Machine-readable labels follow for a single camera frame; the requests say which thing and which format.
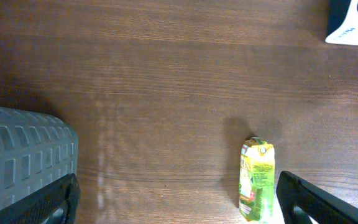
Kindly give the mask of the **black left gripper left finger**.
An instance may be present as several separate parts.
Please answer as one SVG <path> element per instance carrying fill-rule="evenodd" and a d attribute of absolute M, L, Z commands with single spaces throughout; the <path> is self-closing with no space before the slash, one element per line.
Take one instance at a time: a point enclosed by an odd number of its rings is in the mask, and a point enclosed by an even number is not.
<path fill-rule="evenodd" d="M 0 223 L 73 224 L 80 200 L 75 174 L 67 174 L 0 210 Z"/>

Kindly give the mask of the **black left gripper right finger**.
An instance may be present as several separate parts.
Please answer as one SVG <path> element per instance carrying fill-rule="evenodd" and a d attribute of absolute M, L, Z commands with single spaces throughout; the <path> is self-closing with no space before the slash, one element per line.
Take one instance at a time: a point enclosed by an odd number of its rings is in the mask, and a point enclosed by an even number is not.
<path fill-rule="evenodd" d="M 289 171 L 280 173 L 276 193 L 285 223 L 358 224 L 358 208 Z"/>

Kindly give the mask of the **green yellow juice carton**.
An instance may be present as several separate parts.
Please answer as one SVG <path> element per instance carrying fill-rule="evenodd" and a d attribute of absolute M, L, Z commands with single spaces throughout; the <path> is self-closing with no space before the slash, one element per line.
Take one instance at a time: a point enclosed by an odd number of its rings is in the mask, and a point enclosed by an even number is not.
<path fill-rule="evenodd" d="M 268 223 L 273 217 L 275 148 L 258 138 L 241 149 L 239 211 L 250 223 Z"/>

